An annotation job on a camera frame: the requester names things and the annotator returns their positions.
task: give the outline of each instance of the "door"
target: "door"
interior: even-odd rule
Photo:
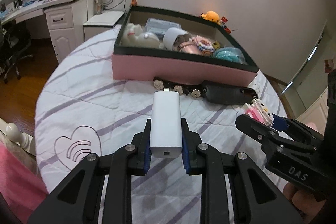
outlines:
[[[299,122],[304,124],[309,122],[315,123],[318,132],[322,135],[324,134],[328,117],[327,98],[328,89],[326,89],[322,95],[297,119]]]
[[[50,30],[49,32],[58,63],[61,63],[77,47],[75,30],[70,28]]]

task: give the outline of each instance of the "heart outline print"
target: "heart outline print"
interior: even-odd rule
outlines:
[[[58,137],[54,142],[54,152],[58,160],[72,170],[90,153],[101,156],[101,143],[97,131],[89,126],[77,127],[70,138]]]

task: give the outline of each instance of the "orange plush toy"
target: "orange plush toy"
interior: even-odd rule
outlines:
[[[217,24],[219,23],[220,20],[219,15],[214,11],[209,11],[206,14],[202,14],[201,18],[215,22]]]

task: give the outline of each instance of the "white rectangular device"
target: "white rectangular device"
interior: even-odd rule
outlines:
[[[154,93],[150,149],[156,158],[177,158],[182,151],[180,95],[178,92]]]

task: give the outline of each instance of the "storage box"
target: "storage box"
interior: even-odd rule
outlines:
[[[247,65],[158,48],[123,46],[121,40],[126,25],[131,22],[144,27],[149,18],[176,22],[193,35],[216,40],[223,47],[237,47]],[[181,84],[198,85],[209,80],[238,86],[248,86],[259,70],[239,43],[218,24],[180,12],[144,6],[132,6],[128,12],[114,45],[112,68],[114,79],[151,81],[156,76]]]

